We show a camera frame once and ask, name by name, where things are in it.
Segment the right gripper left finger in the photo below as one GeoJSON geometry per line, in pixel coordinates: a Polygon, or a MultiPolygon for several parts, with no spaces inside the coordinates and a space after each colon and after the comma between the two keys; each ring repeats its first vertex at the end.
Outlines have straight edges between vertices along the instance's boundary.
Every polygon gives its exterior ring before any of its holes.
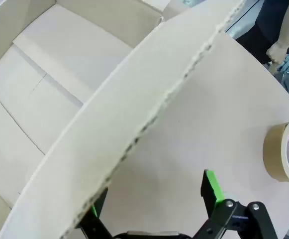
{"type": "Polygon", "coordinates": [[[106,199],[108,188],[102,192],[100,197],[91,206],[78,224],[86,239],[112,239],[113,236],[100,220],[100,214],[106,199]]]}

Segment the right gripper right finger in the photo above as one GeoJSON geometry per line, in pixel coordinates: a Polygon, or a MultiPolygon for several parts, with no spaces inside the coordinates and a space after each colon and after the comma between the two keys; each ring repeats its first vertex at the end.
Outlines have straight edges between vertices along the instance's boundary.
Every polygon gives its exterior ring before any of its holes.
{"type": "Polygon", "coordinates": [[[200,188],[208,219],[195,239],[221,239],[226,231],[236,231],[241,239],[276,239],[277,233],[266,206],[259,201],[247,206],[224,196],[215,173],[203,172],[200,188]]]}

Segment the person's left hand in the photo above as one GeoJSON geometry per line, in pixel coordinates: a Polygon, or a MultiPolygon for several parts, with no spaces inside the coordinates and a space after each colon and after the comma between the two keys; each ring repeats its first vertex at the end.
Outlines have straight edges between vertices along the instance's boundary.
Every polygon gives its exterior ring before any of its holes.
{"type": "Polygon", "coordinates": [[[266,54],[273,63],[281,64],[286,57],[288,47],[277,41],[267,50],[266,54]]]}

